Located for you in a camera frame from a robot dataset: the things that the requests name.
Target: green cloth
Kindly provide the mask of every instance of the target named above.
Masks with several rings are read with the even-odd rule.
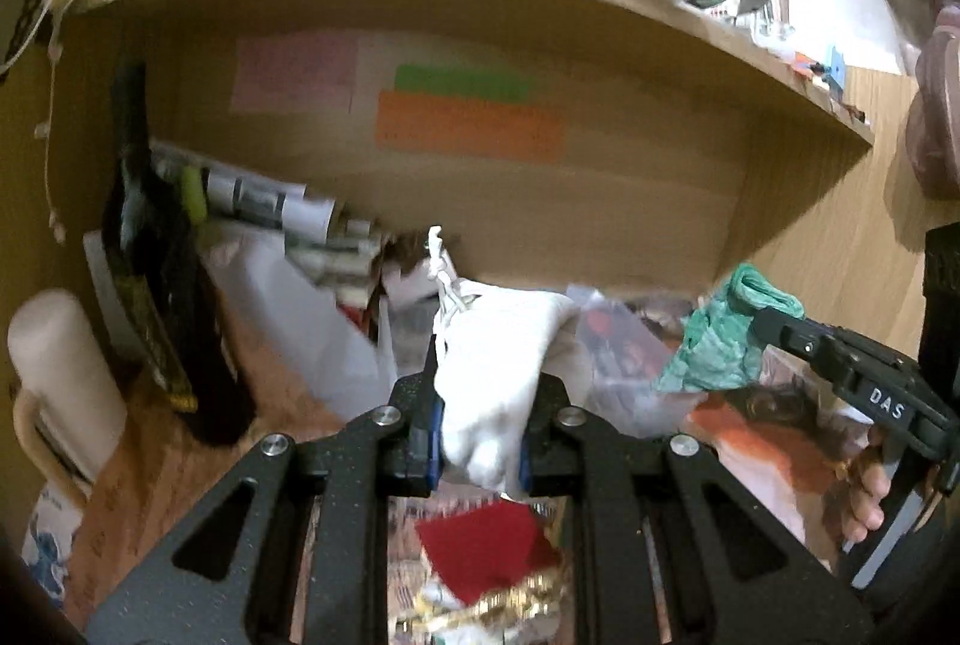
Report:
[[[730,391],[757,381],[763,349],[749,333],[758,309],[803,317],[803,304],[777,290],[750,263],[741,263],[683,331],[680,349],[654,382],[658,391]]]

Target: clear plastic bag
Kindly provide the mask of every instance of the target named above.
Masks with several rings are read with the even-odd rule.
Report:
[[[621,434],[646,439],[674,434],[705,394],[662,394],[653,381],[670,349],[636,314],[592,287],[571,285],[566,295],[582,311],[577,340],[593,362],[593,389],[586,407]]]

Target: pink sticky note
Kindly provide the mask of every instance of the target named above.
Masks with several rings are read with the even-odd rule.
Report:
[[[230,109],[244,114],[299,114],[347,109],[357,67],[357,34],[304,30],[237,39]]]

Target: metal screw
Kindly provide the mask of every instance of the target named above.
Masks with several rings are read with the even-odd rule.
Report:
[[[695,456],[699,448],[700,443],[697,442],[696,439],[693,439],[693,437],[688,437],[686,434],[677,434],[673,439],[670,439],[670,449],[678,456],[683,456],[684,458]]]
[[[282,456],[290,446],[290,439],[283,434],[267,434],[260,440],[260,451],[265,456]]]
[[[587,422],[587,413],[579,407],[565,407],[557,413],[557,419],[562,426],[576,428]]]
[[[377,407],[373,410],[373,422],[378,426],[392,426],[400,422],[400,410],[390,404]]]

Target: orange sticky note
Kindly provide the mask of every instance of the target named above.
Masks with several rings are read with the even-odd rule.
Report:
[[[384,90],[376,143],[409,152],[558,163],[563,124],[538,106]]]

